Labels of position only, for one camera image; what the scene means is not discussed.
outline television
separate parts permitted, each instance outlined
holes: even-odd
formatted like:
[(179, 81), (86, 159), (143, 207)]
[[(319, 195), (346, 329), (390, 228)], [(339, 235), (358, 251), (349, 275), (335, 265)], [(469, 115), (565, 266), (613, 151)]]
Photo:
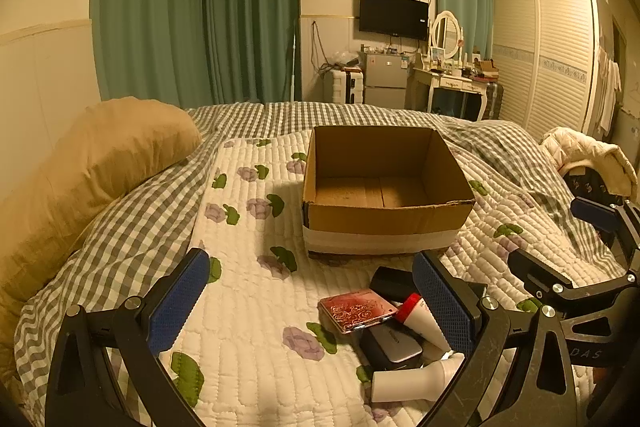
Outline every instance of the television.
[(360, 31), (425, 41), (429, 4), (417, 0), (360, 0)]

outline wardrobe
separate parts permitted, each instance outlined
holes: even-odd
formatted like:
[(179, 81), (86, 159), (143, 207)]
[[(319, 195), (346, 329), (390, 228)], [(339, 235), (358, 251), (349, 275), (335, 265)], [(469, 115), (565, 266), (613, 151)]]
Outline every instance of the wardrobe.
[(597, 135), (604, 94), (596, 58), (612, 34), (604, 0), (494, 0), (500, 119), (538, 141), (556, 126)]

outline power bank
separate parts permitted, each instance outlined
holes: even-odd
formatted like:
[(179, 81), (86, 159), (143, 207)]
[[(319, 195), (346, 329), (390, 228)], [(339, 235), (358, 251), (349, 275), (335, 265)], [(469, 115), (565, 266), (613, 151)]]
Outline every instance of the power bank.
[(374, 371), (414, 369), (422, 365), (422, 346), (395, 319), (363, 331), (360, 349)]

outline pillow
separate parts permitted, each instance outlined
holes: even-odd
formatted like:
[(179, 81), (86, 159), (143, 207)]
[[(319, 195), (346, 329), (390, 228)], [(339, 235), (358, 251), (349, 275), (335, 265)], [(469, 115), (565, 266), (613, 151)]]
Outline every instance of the pillow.
[(15, 375), (20, 310), (114, 200), (187, 158), (202, 138), (180, 108), (133, 97), (88, 108), (0, 203), (0, 381)]

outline photo frame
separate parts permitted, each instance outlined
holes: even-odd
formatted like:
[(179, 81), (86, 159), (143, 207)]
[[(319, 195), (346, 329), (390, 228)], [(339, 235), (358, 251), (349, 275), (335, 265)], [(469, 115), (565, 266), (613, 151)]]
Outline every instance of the photo frame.
[(430, 48), (429, 58), (431, 59), (431, 68), (435, 66), (439, 70), (442, 69), (444, 64), (444, 48), (432, 46)]

